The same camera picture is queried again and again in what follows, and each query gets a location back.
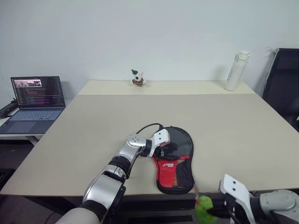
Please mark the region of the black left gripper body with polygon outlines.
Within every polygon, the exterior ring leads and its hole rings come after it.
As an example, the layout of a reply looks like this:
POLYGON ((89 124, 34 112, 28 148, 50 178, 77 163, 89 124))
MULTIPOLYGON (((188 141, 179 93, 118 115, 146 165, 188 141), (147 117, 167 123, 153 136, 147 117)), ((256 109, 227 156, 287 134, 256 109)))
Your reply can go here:
POLYGON ((156 148, 156 158, 158 160, 172 160, 173 157, 171 155, 172 151, 172 143, 169 143, 164 146, 158 146, 156 148))

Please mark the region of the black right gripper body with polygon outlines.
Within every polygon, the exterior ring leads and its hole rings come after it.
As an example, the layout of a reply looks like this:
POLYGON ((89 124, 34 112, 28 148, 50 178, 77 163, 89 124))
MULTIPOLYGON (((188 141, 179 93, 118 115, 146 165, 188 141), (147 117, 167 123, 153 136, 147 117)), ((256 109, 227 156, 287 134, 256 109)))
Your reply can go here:
POLYGON ((235 219, 235 206, 236 206, 236 200, 231 195, 225 195, 225 218, 231 218, 235 219))

